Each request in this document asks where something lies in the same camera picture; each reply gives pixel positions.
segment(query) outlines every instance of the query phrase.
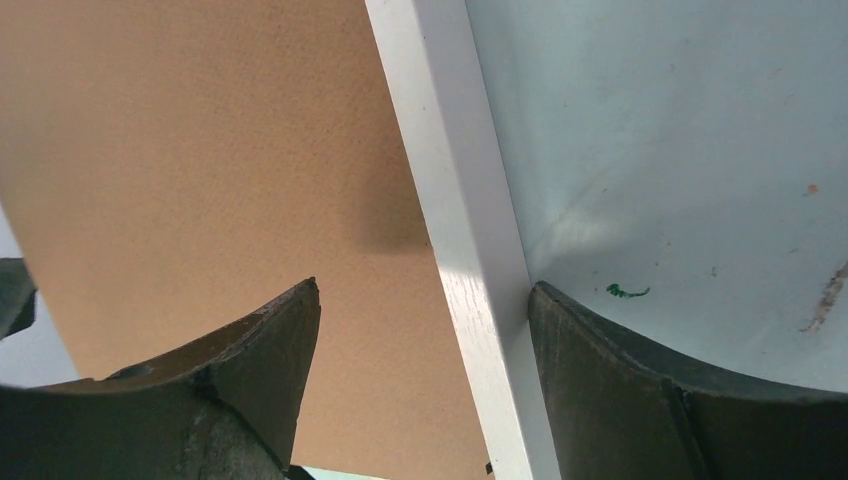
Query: paint stain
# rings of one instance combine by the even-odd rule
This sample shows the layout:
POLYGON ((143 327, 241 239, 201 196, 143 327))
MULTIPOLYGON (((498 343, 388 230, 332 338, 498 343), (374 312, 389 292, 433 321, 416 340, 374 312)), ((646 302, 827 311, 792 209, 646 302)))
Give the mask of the paint stain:
POLYGON ((641 293, 628 293, 621 289, 621 287, 617 283, 613 283, 609 287, 607 287, 607 293, 614 297, 618 298, 636 298, 636 297, 644 297, 651 291, 651 287, 645 289, 644 292, 641 293))
POLYGON ((821 300, 816 304, 813 321, 806 328, 802 329, 802 332, 814 333, 824 325, 824 321, 827 320, 827 314, 836 305, 836 299, 839 297, 842 287, 845 286, 845 278, 848 278, 848 262, 845 262, 842 268, 830 277, 830 281, 824 287, 821 300))

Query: white strip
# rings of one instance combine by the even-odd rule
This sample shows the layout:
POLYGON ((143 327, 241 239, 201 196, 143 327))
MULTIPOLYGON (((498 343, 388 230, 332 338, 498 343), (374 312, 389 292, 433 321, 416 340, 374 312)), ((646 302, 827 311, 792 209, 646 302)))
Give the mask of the white strip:
MULTIPOLYGON (((0 257, 21 257, 20 247, 2 207, 0 257)), ((0 341, 0 383, 29 388, 78 379, 71 356, 50 319, 44 299, 38 294, 35 323, 0 341)))
POLYGON ((559 478, 530 280, 465 3, 366 5, 494 473, 559 478))

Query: brown panel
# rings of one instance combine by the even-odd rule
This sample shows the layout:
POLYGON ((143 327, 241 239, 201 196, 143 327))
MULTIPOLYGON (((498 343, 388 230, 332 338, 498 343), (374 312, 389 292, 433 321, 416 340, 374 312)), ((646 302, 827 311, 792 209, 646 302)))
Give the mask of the brown panel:
POLYGON ((0 199, 82 374, 316 276, 293 461, 487 461, 365 6, 0 0, 0 199))

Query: white frame edge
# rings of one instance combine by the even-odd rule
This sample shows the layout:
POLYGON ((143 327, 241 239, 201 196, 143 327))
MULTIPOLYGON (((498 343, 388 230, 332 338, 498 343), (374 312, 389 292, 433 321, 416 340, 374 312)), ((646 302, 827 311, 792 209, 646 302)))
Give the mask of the white frame edge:
POLYGON ((530 279, 465 2, 365 3, 494 473, 559 478, 530 279))

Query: green paint stain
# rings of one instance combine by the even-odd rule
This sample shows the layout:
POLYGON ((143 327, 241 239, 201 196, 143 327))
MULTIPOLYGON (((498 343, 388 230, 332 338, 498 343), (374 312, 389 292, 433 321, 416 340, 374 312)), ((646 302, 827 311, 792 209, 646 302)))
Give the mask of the green paint stain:
POLYGON ((651 291, 651 287, 648 287, 642 293, 627 293, 624 290, 622 290, 621 287, 619 287, 617 283, 613 283, 612 285, 607 287, 607 292, 609 292, 610 295, 614 295, 618 298, 644 297, 650 291, 651 291))

